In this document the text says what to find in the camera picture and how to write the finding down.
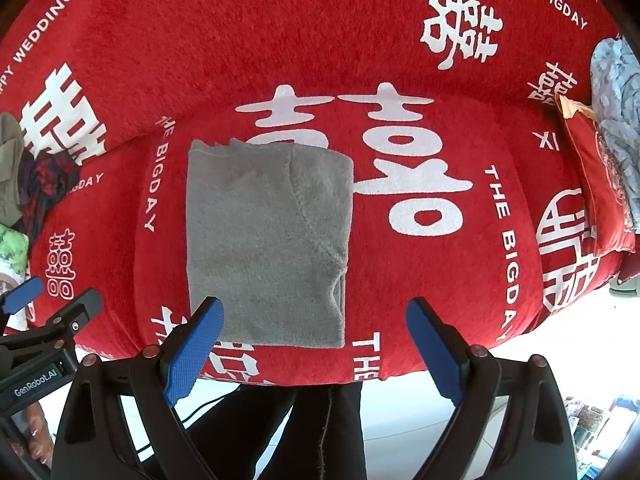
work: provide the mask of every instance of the gray towel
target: gray towel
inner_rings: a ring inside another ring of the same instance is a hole
[[[220,340],[344,346],[349,157],[286,142],[194,140],[186,208],[191,311],[220,298]]]

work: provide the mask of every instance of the screw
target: screw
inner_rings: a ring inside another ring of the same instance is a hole
[[[93,366],[97,360],[98,356],[96,354],[85,355],[84,358],[82,358],[82,364],[87,367]]]
[[[158,345],[149,345],[142,351],[142,355],[148,359],[156,357],[159,353],[160,347]]]
[[[531,361],[533,362],[533,364],[535,364],[538,368],[544,368],[548,363],[546,362],[546,359],[542,357],[542,355],[538,355],[538,354],[534,354],[531,356]]]
[[[469,347],[471,353],[476,357],[487,357],[489,355],[489,351],[482,345],[471,345]]]

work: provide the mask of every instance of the blue gripper pad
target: blue gripper pad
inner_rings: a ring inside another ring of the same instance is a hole
[[[207,298],[196,313],[201,308],[207,309],[206,313],[200,317],[169,365],[164,397],[171,407],[191,393],[225,322],[225,311],[220,300]]]
[[[2,312],[5,314],[17,314],[31,301],[35,300],[44,290],[42,280],[34,276],[21,283],[14,289],[2,295]]]
[[[407,305],[406,326],[440,395],[451,399],[455,406],[459,405],[464,398],[460,366],[415,300]]]

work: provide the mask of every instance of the clothing pile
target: clothing pile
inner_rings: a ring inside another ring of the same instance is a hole
[[[624,38],[596,46],[591,89],[598,129],[618,162],[640,234],[640,64]]]
[[[78,182],[78,165],[67,150],[24,149],[20,124],[0,114],[0,293],[12,290],[28,273],[29,248],[35,243],[48,210]],[[25,310],[11,316],[9,328],[26,330]]]

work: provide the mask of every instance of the black cable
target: black cable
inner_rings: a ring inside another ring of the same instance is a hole
[[[189,422],[193,416],[198,413],[202,408],[206,408],[207,406],[209,406],[210,404],[213,404],[214,402],[218,402],[219,400],[225,399],[227,396],[236,393],[238,390],[240,389],[240,385],[238,385],[238,387],[229,392],[228,394],[224,394],[223,396],[219,396],[217,399],[213,399],[213,400],[208,400],[207,402],[205,402],[204,404],[201,404],[199,407],[197,407],[193,413],[191,413],[191,415],[189,415],[187,418],[185,418],[184,420],[181,420],[180,422],[185,424],[186,422]],[[142,453],[143,451],[146,451],[147,449],[149,449],[151,447],[151,442],[149,442],[146,446],[141,447],[140,449],[136,450],[137,454]]]

